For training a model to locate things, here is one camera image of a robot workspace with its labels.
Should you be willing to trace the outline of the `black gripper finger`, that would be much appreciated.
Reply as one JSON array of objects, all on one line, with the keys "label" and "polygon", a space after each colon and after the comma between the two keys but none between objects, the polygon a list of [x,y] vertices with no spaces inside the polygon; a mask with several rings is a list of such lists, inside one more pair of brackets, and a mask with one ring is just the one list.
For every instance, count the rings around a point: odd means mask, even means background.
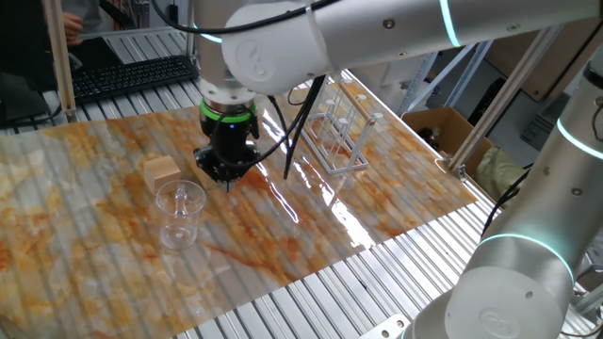
[{"label": "black gripper finger", "polygon": [[203,172],[198,175],[199,181],[205,190],[219,189],[229,191],[230,177],[228,169],[223,166],[211,146],[197,148],[193,151],[195,163]]},{"label": "black gripper finger", "polygon": [[228,184],[228,190],[233,191],[236,182],[241,179],[260,158],[260,151],[256,146],[246,146],[242,158],[237,160],[234,167],[229,168],[231,180]]}]

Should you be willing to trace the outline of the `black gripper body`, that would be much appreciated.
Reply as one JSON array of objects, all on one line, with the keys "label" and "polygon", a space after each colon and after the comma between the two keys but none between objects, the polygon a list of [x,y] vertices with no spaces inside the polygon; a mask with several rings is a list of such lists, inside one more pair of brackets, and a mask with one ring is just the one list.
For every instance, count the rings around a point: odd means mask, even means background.
[{"label": "black gripper body", "polygon": [[248,140],[249,134],[257,135],[256,123],[252,118],[245,121],[232,121],[224,118],[217,121],[207,116],[200,118],[202,131],[210,138],[206,146],[211,146],[213,151],[218,151],[221,158],[228,163],[236,163],[242,158],[246,146],[256,146],[253,141]]}]

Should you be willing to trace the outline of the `bare person hand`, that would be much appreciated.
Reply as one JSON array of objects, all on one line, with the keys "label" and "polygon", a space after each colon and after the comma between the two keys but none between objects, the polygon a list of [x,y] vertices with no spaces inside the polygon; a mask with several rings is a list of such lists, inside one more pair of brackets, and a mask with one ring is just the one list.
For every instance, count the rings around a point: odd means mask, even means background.
[{"label": "bare person hand", "polygon": [[82,23],[83,20],[80,17],[69,12],[63,13],[63,24],[68,47],[77,46],[83,42],[79,38],[83,31]]}]

